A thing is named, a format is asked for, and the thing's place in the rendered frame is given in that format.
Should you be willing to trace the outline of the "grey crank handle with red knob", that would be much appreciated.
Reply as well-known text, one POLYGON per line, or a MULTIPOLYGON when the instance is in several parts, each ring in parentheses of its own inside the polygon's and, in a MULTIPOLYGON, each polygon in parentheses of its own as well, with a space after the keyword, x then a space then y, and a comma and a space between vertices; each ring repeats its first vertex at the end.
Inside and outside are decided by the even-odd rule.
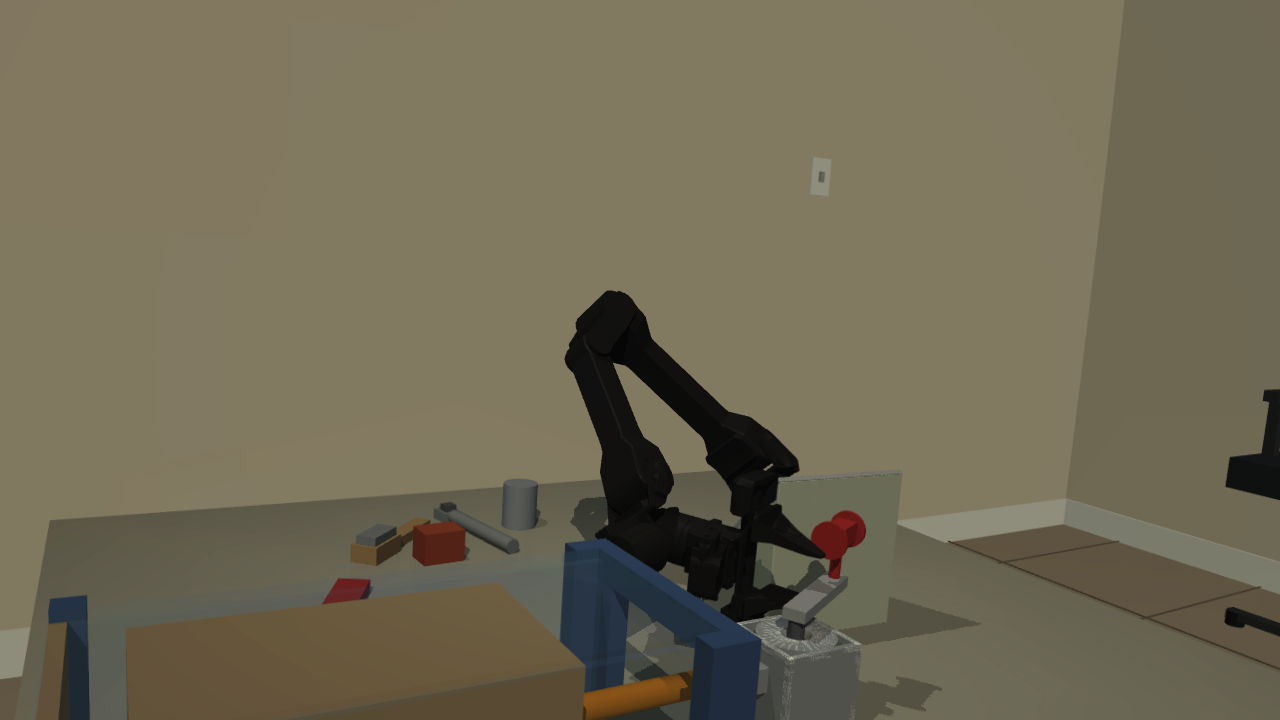
POLYGON ((823 559, 829 559, 829 571, 782 606, 781 618, 788 620, 786 638, 804 641, 806 623, 847 588, 849 577, 840 574, 842 555, 860 544, 865 534, 865 523, 852 511, 837 512, 812 530, 812 542, 826 552, 823 559))

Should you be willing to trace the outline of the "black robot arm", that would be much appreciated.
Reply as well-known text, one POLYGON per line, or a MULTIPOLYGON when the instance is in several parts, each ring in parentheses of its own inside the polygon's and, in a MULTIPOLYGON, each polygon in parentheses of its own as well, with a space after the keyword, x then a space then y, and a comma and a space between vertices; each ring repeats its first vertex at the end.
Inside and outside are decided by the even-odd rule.
MULTIPOLYGON (((625 552, 660 571, 678 562, 678 541, 692 520, 666 503, 675 478, 660 448, 645 439, 613 363, 628 366, 705 442, 707 462, 732 492, 733 480, 749 471, 774 471, 780 478, 800 471, 797 457, 751 416, 727 411, 654 340, 646 316, 627 293, 605 291, 576 322, 564 363, 573 372, 602 445, 602 484, 608 525, 596 532, 625 552), (658 509, 658 510, 657 510, 658 509)), ((719 598, 724 559, 739 536, 713 527, 690 527, 692 550, 687 591, 719 598)), ((682 568, 682 566, 681 566, 682 568)))

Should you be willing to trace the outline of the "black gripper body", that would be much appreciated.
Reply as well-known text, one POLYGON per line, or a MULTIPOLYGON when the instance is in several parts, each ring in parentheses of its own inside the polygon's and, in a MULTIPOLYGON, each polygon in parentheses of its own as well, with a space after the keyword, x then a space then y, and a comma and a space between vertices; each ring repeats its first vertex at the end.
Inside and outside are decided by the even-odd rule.
POLYGON ((726 551, 722 583, 727 584, 728 579, 733 582, 735 592, 731 603, 721 609, 721 612, 735 623, 742 623, 745 598, 760 591, 754 587, 758 542, 751 542, 753 518, 756 512, 773 506, 771 503, 777 498, 778 479, 777 473, 765 470, 749 471, 737 477, 732 484, 730 512, 742 518, 741 529, 726 527, 718 519, 708 521, 692 518, 684 528, 678 541, 678 562, 685 568, 684 573, 689 573, 692 556, 692 550, 686 546, 690 527, 713 527, 739 536, 739 543, 733 544, 733 550, 730 550, 730 541, 724 541, 728 550, 726 551))

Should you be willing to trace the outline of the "grey cylinder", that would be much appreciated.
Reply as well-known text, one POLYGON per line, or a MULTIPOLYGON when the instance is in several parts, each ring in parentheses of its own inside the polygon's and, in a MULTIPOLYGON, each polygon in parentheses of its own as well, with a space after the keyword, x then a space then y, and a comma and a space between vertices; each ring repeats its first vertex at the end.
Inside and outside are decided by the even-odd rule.
POLYGON ((509 530, 531 530, 536 527, 536 480, 504 480, 500 527, 509 530))

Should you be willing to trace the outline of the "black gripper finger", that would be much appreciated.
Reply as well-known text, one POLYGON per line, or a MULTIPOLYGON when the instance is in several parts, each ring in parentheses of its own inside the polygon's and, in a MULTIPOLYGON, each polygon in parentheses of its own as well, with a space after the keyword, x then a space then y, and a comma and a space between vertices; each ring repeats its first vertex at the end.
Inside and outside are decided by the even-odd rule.
POLYGON ((753 518, 751 542, 774 544, 794 550, 814 559, 826 557, 826 552, 814 544, 782 512, 782 506, 776 503, 769 509, 756 512, 753 518))
POLYGON ((754 620, 771 610, 782 609, 796 594, 799 592, 771 583, 745 598, 742 621, 754 620))

